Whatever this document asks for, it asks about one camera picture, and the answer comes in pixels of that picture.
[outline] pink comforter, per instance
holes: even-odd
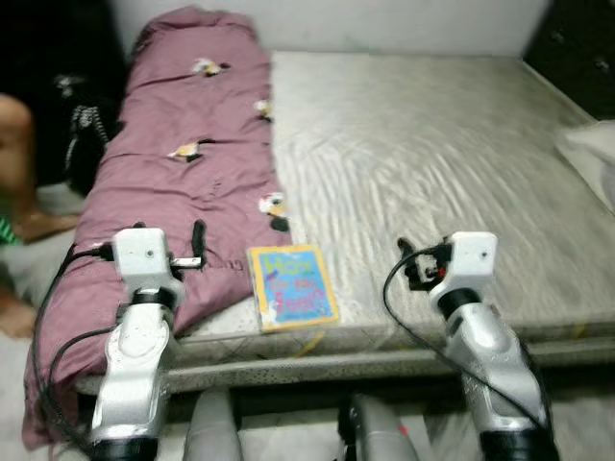
[[[193,74],[198,59],[227,63],[212,77]],[[138,221],[166,232],[171,251],[189,255],[192,225],[207,224],[208,265],[187,272],[187,299],[177,312],[181,333],[210,313],[249,296],[246,249],[283,245],[258,200],[279,190],[270,152],[270,125],[255,102],[269,97],[270,62],[249,21],[240,15],[186,8],[143,31],[122,110],[124,130],[113,140],[77,228],[77,250],[110,240]],[[210,139],[193,161],[171,158],[181,145]],[[56,349],[86,331],[112,326],[126,302],[112,263],[77,261],[61,280],[41,334],[47,370]],[[68,415],[77,376],[100,373],[106,336],[71,348],[58,368],[57,389]],[[32,363],[25,373],[23,440],[29,449],[58,438],[43,421]]]

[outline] mattress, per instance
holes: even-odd
[[[261,334],[251,299],[181,340],[171,388],[443,373],[396,328],[381,286],[396,240],[500,238],[487,296],[543,364],[615,359],[615,221],[554,149],[588,117],[514,59],[277,52],[274,156],[295,243],[322,250],[337,325]],[[443,323],[399,277],[391,302]],[[93,393],[98,379],[79,383]]]

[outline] book cover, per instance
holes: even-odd
[[[338,320],[331,283],[317,248],[251,248],[248,260],[263,331]]]

